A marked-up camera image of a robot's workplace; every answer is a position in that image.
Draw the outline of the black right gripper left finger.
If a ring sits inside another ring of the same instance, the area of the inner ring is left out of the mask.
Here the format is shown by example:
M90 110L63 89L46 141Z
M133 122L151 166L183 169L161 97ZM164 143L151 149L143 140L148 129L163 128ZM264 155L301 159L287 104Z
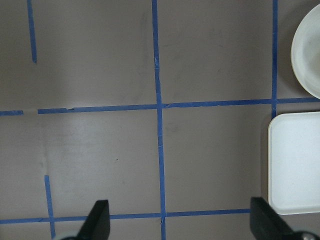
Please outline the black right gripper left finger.
M107 240L110 236L108 200L97 200L83 223L76 240Z

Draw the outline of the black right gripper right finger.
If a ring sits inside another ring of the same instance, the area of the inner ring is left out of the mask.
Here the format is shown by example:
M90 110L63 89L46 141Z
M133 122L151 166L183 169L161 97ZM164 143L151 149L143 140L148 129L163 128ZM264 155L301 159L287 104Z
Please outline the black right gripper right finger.
M256 240L303 240L262 198L250 199L250 230Z

